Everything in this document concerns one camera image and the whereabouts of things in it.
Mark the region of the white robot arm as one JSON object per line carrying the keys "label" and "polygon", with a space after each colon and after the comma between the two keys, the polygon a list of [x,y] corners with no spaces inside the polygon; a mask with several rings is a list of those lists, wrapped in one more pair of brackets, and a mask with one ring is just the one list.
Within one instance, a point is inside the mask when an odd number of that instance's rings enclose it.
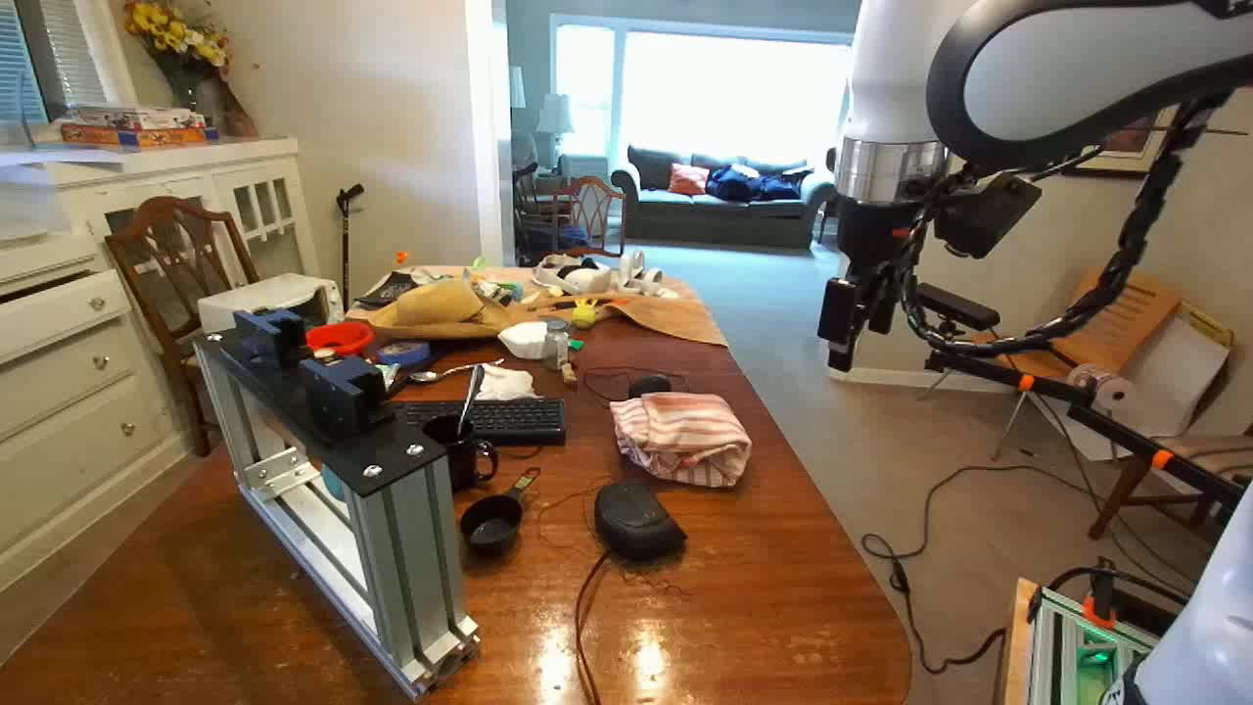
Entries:
{"label": "white robot arm", "polygon": [[846,269],[817,332],[851,367],[866,328],[915,328],[930,235],[982,256],[1035,183],[1140,116],[1165,116],[1122,245],[1093,291],[1029,328],[1081,328],[1144,258],[1165,196],[1205,116],[1253,77],[1253,0],[861,0],[846,115],[832,153]]}

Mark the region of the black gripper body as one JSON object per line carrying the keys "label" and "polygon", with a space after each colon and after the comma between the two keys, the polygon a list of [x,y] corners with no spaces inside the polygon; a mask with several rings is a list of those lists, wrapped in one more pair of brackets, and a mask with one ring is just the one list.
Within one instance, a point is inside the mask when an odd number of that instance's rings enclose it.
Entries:
{"label": "black gripper body", "polygon": [[896,285],[915,256],[921,202],[859,202],[840,208],[840,251],[846,256],[841,282],[859,291],[859,308],[871,313],[875,279],[892,268]]}

